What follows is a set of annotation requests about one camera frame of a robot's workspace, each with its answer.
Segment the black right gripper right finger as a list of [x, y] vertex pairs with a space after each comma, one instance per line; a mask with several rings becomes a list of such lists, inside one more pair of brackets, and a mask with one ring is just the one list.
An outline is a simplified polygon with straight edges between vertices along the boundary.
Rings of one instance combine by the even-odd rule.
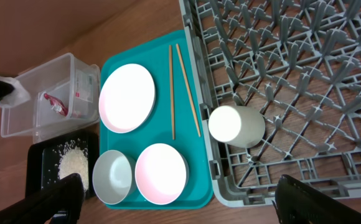
[[278, 181], [273, 205], [281, 224], [361, 223], [361, 213], [286, 174]]

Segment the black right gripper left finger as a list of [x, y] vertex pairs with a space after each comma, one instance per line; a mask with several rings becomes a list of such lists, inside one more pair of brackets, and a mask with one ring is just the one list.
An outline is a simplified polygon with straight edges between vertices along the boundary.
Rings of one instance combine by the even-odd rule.
[[82, 179], [74, 173], [1, 210], [0, 223], [45, 223], [61, 210], [66, 216], [60, 223], [76, 223], [84, 198]]

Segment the grey bowl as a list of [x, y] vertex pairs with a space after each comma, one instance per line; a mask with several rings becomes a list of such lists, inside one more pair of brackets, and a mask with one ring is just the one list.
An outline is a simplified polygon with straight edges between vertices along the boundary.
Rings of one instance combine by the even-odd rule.
[[117, 150], [104, 152], [96, 160], [92, 182], [96, 196], [105, 204], [116, 205], [136, 190], [136, 161]]

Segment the red snack wrapper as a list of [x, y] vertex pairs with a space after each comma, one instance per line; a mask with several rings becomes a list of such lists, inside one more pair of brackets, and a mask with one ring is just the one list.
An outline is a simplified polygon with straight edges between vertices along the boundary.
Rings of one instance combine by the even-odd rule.
[[61, 114], [62, 116], [68, 115], [68, 108], [63, 104], [63, 102], [47, 93], [44, 93], [44, 98], [49, 101], [50, 105], [52, 106], [52, 109], [57, 113]]

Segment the white cup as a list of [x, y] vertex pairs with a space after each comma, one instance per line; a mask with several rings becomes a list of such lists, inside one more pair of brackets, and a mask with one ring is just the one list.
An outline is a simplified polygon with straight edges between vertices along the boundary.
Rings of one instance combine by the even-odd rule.
[[257, 145], [265, 135], [263, 115], [249, 106], [219, 106], [212, 111], [208, 126], [214, 139], [240, 148]]

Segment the pink-white bowl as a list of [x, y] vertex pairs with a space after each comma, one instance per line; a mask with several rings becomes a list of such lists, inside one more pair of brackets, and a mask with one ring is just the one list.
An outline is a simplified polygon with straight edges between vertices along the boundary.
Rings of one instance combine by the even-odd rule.
[[189, 165], [175, 148], [156, 143], [139, 155], [134, 176], [139, 192], [148, 202], [167, 205], [184, 191], [189, 180]]

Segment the wooden chopstick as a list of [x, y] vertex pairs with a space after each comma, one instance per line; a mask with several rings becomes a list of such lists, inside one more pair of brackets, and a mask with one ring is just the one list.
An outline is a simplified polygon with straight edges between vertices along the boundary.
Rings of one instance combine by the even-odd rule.
[[171, 100], [171, 127], [172, 139], [176, 139], [175, 128], [175, 105], [174, 105], [174, 82], [173, 82], [173, 62], [172, 62], [172, 46], [169, 45], [169, 86], [170, 86], [170, 100]]
[[201, 130], [200, 130], [200, 126], [199, 126], [199, 120], [198, 120], [198, 117], [197, 117], [197, 112], [196, 112], [196, 109], [195, 109], [195, 105], [194, 105], [194, 101], [193, 101], [189, 81], [188, 81], [188, 78], [187, 78], [187, 73], [186, 73], [184, 61], [183, 61], [183, 58], [182, 58], [181, 48], [180, 48], [179, 44], [176, 44], [176, 49], [177, 49], [177, 54], [178, 54], [178, 58], [179, 58], [180, 67], [182, 69], [182, 74], [183, 74], [183, 77], [184, 77], [184, 82], [185, 82], [185, 87], [186, 87], [186, 90], [187, 90], [187, 95], [188, 95], [188, 98], [189, 98], [190, 108], [191, 108], [192, 115], [193, 115], [193, 118], [194, 118], [195, 127], [196, 127], [196, 130], [197, 130], [198, 136], [201, 137]]

